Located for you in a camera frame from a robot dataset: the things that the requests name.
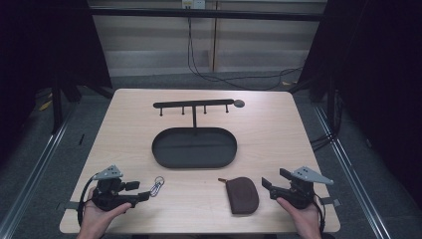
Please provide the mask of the black key rack with tray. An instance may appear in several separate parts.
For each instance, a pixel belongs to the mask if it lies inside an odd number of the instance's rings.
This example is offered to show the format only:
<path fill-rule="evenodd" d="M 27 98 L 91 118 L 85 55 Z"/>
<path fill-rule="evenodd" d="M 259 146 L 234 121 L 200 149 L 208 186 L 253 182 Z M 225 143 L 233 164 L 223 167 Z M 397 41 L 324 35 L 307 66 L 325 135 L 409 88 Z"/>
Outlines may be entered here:
<path fill-rule="evenodd" d="M 229 106 L 242 108 L 242 100 L 201 100 L 182 102 L 154 103 L 163 116 L 164 109 L 191 108 L 191 127 L 170 127 L 160 132 L 153 140 L 151 150 L 158 164 L 172 169 L 221 168 L 229 165 L 237 154 L 238 143 L 235 135 L 221 127 L 199 127 L 197 125 L 197 108 L 202 107 L 207 113 L 208 107 Z"/>

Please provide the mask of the black metal stand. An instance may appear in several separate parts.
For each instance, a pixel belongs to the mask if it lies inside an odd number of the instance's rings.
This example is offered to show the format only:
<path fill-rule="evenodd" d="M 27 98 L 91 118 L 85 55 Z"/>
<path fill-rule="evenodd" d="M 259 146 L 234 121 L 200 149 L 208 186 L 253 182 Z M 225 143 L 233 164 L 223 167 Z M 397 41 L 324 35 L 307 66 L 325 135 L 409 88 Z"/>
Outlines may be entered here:
<path fill-rule="evenodd" d="M 78 102 L 82 95 L 73 80 L 54 78 L 52 86 L 52 103 L 54 123 L 52 134 L 55 134 L 61 127 L 64 117 L 62 111 L 62 95 L 65 95 L 70 103 Z"/>

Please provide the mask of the white wall outlet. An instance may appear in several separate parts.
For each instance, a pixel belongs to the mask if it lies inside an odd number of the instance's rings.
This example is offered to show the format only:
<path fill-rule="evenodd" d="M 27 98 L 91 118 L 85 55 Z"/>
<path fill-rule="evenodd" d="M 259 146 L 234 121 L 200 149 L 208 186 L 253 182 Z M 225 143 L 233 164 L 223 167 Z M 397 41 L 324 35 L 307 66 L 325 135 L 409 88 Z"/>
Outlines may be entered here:
<path fill-rule="evenodd" d="M 206 0 L 181 0 L 183 9 L 205 10 Z"/>

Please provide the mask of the metal floor rail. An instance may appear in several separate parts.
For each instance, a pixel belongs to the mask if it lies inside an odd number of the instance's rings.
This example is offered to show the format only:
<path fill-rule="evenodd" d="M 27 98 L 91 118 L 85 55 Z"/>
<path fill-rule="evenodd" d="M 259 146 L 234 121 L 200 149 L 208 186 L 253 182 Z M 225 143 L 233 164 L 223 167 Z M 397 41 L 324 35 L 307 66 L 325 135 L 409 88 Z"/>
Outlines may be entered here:
<path fill-rule="evenodd" d="M 380 216 L 378 210 L 370 199 L 366 189 L 364 188 L 360 178 L 358 177 L 345 149 L 340 140 L 334 136 L 333 131 L 328 125 L 327 115 L 322 107 L 315 107 L 316 116 L 320 125 L 329 139 L 332 148 L 341 168 L 347 178 L 350 187 L 365 215 L 376 239 L 393 239 Z"/>
<path fill-rule="evenodd" d="M 17 198 L 0 224 L 0 239 L 12 239 L 15 230 L 34 195 L 41 177 L 45 173 L 58 145 L 60 144 L 67 130 L 69 120 L 72 118 L 76 107 L 76 103 L 69 105 L 69 110 L 65 114 L 65 118 L 59 124 L 58 129 L 50 135 L 45 148 L 43 149 L 37 163 L 35 164 L 35 167 L 27 177 L 23 188 L 19 191 Z"/>

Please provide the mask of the silver carabiner keychain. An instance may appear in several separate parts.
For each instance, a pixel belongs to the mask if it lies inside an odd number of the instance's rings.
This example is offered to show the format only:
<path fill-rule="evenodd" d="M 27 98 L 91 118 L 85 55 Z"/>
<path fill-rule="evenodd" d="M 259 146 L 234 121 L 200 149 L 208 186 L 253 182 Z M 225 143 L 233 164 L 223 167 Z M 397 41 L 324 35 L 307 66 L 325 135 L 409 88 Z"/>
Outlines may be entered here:
<path fill-rule="evenodd" d="M 164 183 L 165 183 L 165 179 L 162 176 L 157 176 L 154 179 L 154 184 L 152 185 L 152 187 L 149 190 L 149 195 L 151 197 L 157 196 L 161 187 L 164 185 Z"/>

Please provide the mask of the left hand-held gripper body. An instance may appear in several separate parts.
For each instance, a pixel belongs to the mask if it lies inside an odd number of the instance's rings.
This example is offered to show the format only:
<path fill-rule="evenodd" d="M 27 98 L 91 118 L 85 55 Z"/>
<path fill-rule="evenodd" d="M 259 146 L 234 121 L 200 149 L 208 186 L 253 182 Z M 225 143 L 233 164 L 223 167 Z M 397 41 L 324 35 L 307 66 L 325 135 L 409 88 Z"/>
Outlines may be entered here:
<path fill-rule="evenodd" d="M 111 165 L 94 176 L 97 186 L 93 192 L 92 202 L 103 211 L 111 211 L 124 203 L 130 203 L 134 208 L 137 203 L 132 199 L 135 195 L 119 195 L 125 190 L 126 182 L 123 182 L 122 172 L 116 165 Z"/>

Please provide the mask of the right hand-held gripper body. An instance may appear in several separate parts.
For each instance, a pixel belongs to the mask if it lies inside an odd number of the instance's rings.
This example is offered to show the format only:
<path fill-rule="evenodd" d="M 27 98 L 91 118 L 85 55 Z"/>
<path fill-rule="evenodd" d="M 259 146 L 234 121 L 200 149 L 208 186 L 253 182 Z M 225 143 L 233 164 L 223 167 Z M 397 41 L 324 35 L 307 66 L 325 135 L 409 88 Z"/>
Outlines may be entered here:
<path fill-rule="evenodd" d="M 293 176 L 290 188 L 274 186 L 274 191 L 269 191 L 270 198 L 276 200 L 279 197 L 286 199 L 297 209 L 305 209 L 315 202 L 315 183 L 333 185 L 333 180 L 329 179 L 307 166 L 302 166 L 294 171 L 290 171 Z"/>

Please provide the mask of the dark curtain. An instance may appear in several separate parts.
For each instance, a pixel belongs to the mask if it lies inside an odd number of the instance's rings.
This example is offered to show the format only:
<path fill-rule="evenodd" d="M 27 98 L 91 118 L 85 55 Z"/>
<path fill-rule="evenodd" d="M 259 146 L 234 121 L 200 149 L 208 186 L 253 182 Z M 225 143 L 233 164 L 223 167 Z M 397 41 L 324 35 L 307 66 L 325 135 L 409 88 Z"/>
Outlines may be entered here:
<path fill-rule="evenodd" d="M 327 0 L 300 82 L 339 91 L 422 209 L 422 0 Z"/>
<path fill-rule="evenodd" d="M 36 93 L 111 86 L 88 0 L 0 0 L 0 165 L 16 147 Z"/>

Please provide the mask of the black horizontal frame bar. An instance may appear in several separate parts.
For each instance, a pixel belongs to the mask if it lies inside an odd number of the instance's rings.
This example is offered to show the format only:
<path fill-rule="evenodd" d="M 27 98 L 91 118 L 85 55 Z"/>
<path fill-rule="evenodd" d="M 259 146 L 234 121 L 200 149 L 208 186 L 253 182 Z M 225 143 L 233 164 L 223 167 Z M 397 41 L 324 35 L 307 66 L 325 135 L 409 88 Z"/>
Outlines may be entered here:
<path fill-rule="evenodd" d="M 139 17 L 181 17 L 181 18 L 214 18 L 214 19 L 248 19 L 319 22 L 322 14 L 227 11 L 227 10 L 183 10 L 183 9 L 134 9 L 134 8 L 90 8 L 92 15 L 104 16 L 139 16 Z"/>

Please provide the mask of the person's right hand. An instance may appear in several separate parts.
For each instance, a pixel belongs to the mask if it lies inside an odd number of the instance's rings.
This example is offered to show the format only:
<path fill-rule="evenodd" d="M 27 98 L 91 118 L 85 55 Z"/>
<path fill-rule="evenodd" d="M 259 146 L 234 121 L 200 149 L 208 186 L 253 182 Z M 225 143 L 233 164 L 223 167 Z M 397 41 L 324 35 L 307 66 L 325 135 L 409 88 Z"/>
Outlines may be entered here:
<path fill-rule="evenodd" d="M 321 239 L 318 211 L 314 205 L 309 205 L 306 209 L 297 209 L 282 197 L 276 201 L 290 214 L 302 239 Z"/>

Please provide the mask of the brown zipper pouch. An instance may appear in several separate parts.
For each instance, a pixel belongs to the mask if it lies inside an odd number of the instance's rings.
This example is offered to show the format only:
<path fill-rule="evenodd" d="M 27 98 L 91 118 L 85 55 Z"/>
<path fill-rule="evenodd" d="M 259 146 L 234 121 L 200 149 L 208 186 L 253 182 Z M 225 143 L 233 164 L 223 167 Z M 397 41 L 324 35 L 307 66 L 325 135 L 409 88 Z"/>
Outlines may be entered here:
<path fill-rule="evenodd" d="M 225 184 L 230 209 L 234 215 L 249 215 L 258 209 L 260 204 L 258 191 L 250 178 L 219 178 L 219 181 Z"/>

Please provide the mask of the person's left hand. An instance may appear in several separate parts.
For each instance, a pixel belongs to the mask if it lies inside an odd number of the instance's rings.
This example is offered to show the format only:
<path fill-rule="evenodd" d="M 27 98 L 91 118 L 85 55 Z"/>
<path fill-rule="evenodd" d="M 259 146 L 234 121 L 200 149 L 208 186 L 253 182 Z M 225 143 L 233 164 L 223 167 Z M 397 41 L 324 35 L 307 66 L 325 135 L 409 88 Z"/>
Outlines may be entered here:
<path fill-rule="evenodd" d="M 112 221 L 131 208 L 130 203 L 124 203 L 111 211 L 102 211 L 91 201 L 94 189 L 89 191 L 88 201 L 83 210 L 83 220 L 77 239 L 101 239 Z"/>

